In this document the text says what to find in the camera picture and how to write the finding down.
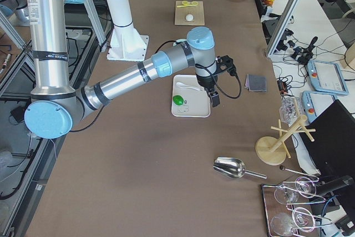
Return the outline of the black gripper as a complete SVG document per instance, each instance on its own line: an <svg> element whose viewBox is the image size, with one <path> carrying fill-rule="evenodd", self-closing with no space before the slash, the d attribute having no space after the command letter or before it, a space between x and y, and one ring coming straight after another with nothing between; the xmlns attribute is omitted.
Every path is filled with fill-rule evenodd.
<svg viewBox="0 0 355 237"><path fill-rule="evenodd" d="M207 96L210 99L211 106L217 107L220 104L220 97L219 93L214 89L214 87L218 77L216 75L209 75L207 77L196 75L196 77L198 84L206 88Z"/></svg>

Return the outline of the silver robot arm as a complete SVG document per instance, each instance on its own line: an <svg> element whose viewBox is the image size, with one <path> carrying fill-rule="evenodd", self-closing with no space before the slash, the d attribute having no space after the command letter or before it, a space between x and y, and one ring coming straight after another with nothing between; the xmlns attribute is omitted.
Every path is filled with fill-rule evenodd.
<svg viewBox="0 0 355 237"><path fill-rule="evenodd" d="M115 76L74 89L69 83L64 2L27 0L36 85L24 122L32 133L45 139L59 138L114 98L188 67L195 68L198 83L213 95L214 78L221 70L212 31L207 27L193 28L185 41L139 60Z"/></svg>

